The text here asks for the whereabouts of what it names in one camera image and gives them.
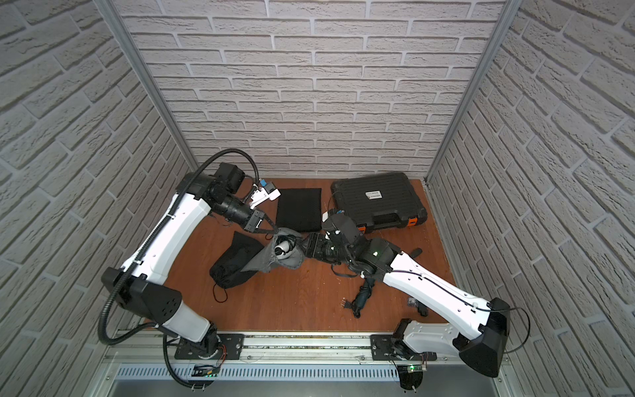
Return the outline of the white hair dryer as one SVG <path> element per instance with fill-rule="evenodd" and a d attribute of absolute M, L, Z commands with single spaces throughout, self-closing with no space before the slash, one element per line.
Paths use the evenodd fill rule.
<path fill-rule="evenodd" d="M 294 251 L 295 244 L 289 240 L 279 240 L 274 247 L 274 254 L 278 259 L 288 257 Z"/>

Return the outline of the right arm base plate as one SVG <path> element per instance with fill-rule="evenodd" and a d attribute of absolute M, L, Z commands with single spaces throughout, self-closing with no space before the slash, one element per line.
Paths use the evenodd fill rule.
<path fill-rule="evenodd" d="M 402 340 L 388 334 L 371 334 L 370 352 L 374 362 L 434 362 L 438 360 L 436 352 L 416 353 L 407 347 Z"/>

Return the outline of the grey fabric pouch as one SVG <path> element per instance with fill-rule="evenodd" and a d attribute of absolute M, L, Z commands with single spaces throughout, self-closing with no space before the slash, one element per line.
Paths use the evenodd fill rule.
<path fill-rule="evenodd" d="M 259 251 L 242 268 L 241 272 L 269 273 L 277 267 L 299 269 L 306 256 L 301 249 L 303 236 L 289 228 L 279 228 L 269 245 Z"/>

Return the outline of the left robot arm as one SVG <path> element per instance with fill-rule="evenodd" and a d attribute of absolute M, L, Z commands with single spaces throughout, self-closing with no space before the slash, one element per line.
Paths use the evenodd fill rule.
<path fill-rule="evenodd" d="M 165 281 L 192 232 L 209 215 L 221 215 L 248 233 L 276 232 L 276 226 L 263 228 L 273 222 L 257 207 L 268 199 L 277 199 L 279 191 L 261 181 L 257 165 L 251 167 L 254 180 L 245 198 L 236 196 L 245 179 L 237 166 L 221 163 L 214 175 L 203 173 L 213 162 L 229 154 L 240 155 L 249 163 L 254 161 L 237 148 L 221 150 L 209 157 L 197 170 L 185 175 L 169 208 L 142 245 L 119 268 L 104 271 L 102 283 L 109 296 L 99 315 L 100 342 L 117 345 L 144 329 L 154 328 L 165 336 L 178 337 L 199 356 L 210 357 L 216 352 L 220 342 L 215 326 L 185 304 L 180 291 L 166 287 Z M 109 336 L 107 321 L 115 304 L 144 318 L 145 323 L 120 337 Z"/>

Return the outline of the black fabric pouch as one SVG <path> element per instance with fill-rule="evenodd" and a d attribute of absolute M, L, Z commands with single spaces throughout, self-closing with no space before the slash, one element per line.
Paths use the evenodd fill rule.
<path fill-rule="evenodd" d="M 322 229 L 321 189 L 282 189 L 277 199 L 276 226 L 299 233 Z"/>

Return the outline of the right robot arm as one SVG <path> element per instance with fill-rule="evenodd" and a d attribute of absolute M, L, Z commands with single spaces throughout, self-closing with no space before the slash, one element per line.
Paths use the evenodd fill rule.
<path fill-rule="evenodd" d="M 514 307 L 500 298 L 486 300 L 436 276 L 395 244 L 367 238 L 343 213 L 327 218 L 320 233 L 300 244 L 304 256 L 330 265 L 345 264 L 350 276 L 381 282 L 416 299 L 443 317 L 445 336 L 424 332 L 413 320 L 403 322 L 395 341 L 418 355 L 435 352 L 459 357 L 469 368 L 496 378 L 508 354 Z"/>

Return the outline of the black printed drawstring pouch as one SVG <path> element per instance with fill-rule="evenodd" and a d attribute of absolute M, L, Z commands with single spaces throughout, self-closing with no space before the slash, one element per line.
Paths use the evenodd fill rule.
<path fill-rule="evenodd" d="M 209 271 L 214 281 L 213 298 L 218 304 L 228 300 L 227 289 L 244 284 L 257 273 L 244 271 L 244 268 L 263 248 L 254 238 L 238 232 L 233 234 L 231 246 Z"/>

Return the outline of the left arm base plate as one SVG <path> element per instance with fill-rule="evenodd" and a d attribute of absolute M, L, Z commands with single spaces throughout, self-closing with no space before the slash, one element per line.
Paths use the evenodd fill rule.
<path fill-rule="evenodd" d="M 177 360 L 235 361 L 240 358 L 246 335 L 242 333 L 213 332 L 202 342 L 180 341 L 175 351 Z"/>

